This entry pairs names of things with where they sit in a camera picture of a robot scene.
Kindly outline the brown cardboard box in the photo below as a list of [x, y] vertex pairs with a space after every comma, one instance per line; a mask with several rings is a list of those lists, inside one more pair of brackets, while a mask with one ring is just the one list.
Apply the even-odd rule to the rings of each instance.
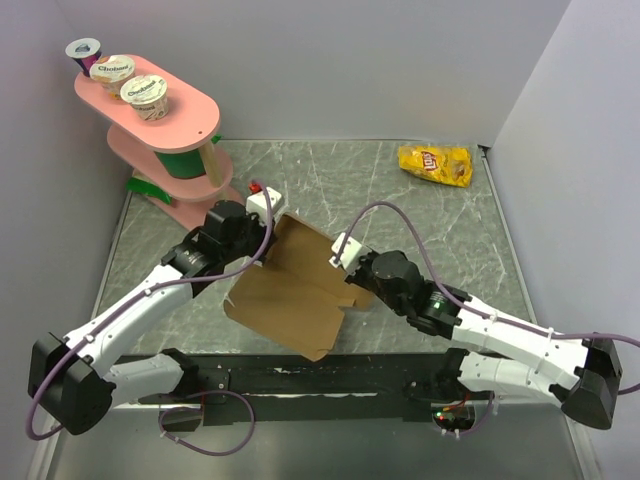
[[334, 348], [346, 308], [366, 310], [374, 295], [344, 282], [329, 263], [333, 241], [296, 215], [283, 214], [261, 266], [237, 279], [227, 317], [311, 361]]

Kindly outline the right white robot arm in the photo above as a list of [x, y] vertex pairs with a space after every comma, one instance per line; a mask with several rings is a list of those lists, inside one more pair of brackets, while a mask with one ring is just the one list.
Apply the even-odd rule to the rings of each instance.
[[612, 339], [566, 339], [498, 310], [482, 317], [484, 302], [455, 288], [440, 289], [400, 251], [361, 248], [339, 264], [346, 282], [373, 293], [416, 330], [455, 344], [454, 364], [437, 374], [444, 396], [530, 396], [588, 427], [611, 428], [622, 377]]

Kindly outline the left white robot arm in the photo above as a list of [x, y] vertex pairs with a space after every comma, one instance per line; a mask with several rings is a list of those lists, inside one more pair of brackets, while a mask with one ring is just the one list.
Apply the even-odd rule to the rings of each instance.
[[80, 435], [115, 406], [153, 394], [174, 401], [191, 399], [198, 389], [197, 366], [184, 354], [167, 350], [148, 360], [118, 359], [159, 320], [187, 304], [209, 285], [235, 277], [239, 259], [265, 259], [275, 243], [275, 215], [281, 195], [267, 188], [245, 203], [217, 202], [201, 226], [172, 247], [151, 273], [101, 315], [58, 338], [47, 334], [31, 352], [28, 393], [66, 430]]

